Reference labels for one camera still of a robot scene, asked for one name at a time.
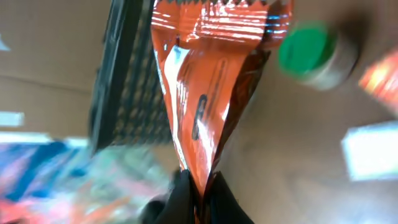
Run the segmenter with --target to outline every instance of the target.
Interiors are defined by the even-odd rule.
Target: plastic container
[[[279,65],[286,75],[321,91],[342,83],[357,58],[356,46],[324,24],[294,29],[279,49]]]

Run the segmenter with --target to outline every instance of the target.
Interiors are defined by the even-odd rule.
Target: green lid
[[[305,79],[332,56],[337,36],[323,24],[300,26],[279,49],[279,65],[293,78]]]

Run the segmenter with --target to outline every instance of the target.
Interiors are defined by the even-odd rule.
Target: plastic wrapper
[[[86,147],[73,147],[64,141],[65,152],[52,154],[41,166],[32,168],[29,164],[39,148],[53,143],[48,138],[0,144],[1,158],[7,158],[0,163],[0,223],[22,220],[30,224],[130,224],[137,222],[152,198],[168,197],[169,177],[156,164],[149,148],[104,150],[86,170],[73,170],[59,179],[72,160],[72,152]],[[32,171],[35,177],[28,184],[21,181]],[[21,191],[21,185],[25,185],[24,191],[14,200],[10,195]]]
[[[291,10],[281,1],[155,2],[152,41],[172,137],[202,196]]]
[[[351,180],[398,178],[398,121],[350,128],[342,145]]]
[[[398,116],[398,50],[370,67],[359,85]]]

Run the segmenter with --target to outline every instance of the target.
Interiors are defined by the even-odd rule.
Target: snack wrapper
[[[180,167],[203,196],[292,3],[156,1],[152,41]]]
[[[359,85],[398,116],[398,50],[369,68]]]

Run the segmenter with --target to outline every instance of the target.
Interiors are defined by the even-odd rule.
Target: wooden surface
[[[357,81],[398,45],[398,1],[296,1],[298,22],[350,21],[355,14],[367,21],[368,34],[361,40],[363,30],[348,26],[363,45],[349,80],[313,91],[281,75],[274,54],[229,139],[220,168],[255,223],[398,223],[398,180],[350,181],[340,146],[348,128],[392,119]]]

